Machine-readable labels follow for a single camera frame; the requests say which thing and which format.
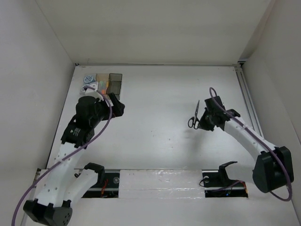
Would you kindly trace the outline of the black handled scissors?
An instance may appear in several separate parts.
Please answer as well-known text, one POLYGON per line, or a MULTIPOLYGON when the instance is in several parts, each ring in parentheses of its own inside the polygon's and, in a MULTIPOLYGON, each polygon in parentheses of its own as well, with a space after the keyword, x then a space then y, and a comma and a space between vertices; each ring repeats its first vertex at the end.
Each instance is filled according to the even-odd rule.
POLYGON ((196 110, 194 112, 194 116, 192 116, 188 120, 188 127, 189 128, 198 129, 198 123, 199 123, 199 119, 198 119, 199 102, 200 101, 197 102, 197 106, 196 106, 196 110))

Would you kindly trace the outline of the yellow capped orange highlighter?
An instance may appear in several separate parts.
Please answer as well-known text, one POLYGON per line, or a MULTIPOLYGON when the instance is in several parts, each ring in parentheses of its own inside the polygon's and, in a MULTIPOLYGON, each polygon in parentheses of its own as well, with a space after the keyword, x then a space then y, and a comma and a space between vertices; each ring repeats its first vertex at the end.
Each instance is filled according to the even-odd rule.
POLYGON ((110 82, 109 82, 109 81, 106 81, 106 86, 105 86, 105 91, 104 91, 105 94, 106 94, 107 91, 108 91, 109 84, 110 84, 110 82))

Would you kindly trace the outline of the green capped highlighter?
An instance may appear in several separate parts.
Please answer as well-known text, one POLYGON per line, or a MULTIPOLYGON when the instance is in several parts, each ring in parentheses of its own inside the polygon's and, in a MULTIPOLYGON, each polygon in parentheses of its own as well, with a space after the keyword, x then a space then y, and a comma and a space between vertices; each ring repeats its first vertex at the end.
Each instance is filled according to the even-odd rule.
POLYGON ((103 81, 98 82, 98 90, 102 91, 104 85, 105 85, 105 83, 103 81))

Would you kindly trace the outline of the orange capped grey highlighter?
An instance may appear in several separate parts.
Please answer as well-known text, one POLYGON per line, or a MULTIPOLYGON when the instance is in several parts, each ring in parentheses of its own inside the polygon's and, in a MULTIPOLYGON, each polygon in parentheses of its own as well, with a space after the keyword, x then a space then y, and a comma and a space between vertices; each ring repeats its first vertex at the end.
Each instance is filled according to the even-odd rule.
POLYGON ((107 81, 102 81, 101 93, 106 94, 106 91, 107 91, 107 81))

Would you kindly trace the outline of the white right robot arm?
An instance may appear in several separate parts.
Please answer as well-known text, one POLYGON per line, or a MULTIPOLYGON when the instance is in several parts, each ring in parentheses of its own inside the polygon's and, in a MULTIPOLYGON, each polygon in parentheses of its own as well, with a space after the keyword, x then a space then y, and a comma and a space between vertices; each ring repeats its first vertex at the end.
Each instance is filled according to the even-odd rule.
POLYGON ((256 187, 263 193, 276 195, 274 190, 286 186, 289 192, 287 200, 290 200, 294 181, 290 150, 285 146, 277 147, 257 134, 237 111, 226 110, 219 96, 206 99, 205 104, 198 128, 213 131, 219 127, 235 138, 255 161, 252 179, 256 187))

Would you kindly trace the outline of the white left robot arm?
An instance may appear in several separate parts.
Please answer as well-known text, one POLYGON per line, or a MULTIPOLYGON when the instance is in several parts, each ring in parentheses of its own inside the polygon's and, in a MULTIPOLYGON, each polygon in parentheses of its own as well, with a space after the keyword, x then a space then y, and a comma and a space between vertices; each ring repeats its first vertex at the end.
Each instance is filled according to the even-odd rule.
POLYGON ((78 99, 76 113, 61 137, 59 152, 54 164, 40 178, 46 181, 40 193, 24 203, 26 215, 45 226, 66 226, 72 217, 72 208, 92 186, 106 183, 104 166, 88 163, 77 176, 74 169, 87 146, 100 134, 95 128, 101 121, 123 115, 125 105, 114 93, 108 96, 96 92, 96 96, 78 99))

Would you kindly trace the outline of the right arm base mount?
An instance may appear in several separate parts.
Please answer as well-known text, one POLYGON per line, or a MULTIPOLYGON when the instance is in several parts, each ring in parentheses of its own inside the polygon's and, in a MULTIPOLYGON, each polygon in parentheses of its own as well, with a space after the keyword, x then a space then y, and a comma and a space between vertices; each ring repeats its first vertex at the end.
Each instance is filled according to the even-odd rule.
POLYGON ((206 198, 248 198, 245 182, 228 177, 226 168, 232 164, 237 164, 237 161, 224 163, 218 169, 202 170, 199 186, 205 189, 206 198))

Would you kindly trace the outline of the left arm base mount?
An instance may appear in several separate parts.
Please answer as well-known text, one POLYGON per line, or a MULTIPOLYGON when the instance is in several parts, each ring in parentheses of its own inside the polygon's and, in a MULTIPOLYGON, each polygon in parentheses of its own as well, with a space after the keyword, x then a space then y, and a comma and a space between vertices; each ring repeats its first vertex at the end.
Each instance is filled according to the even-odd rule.
POLYGON ((102 182, 89 188, 82 198, 118 198, 120 170, 106 169, 102 182))

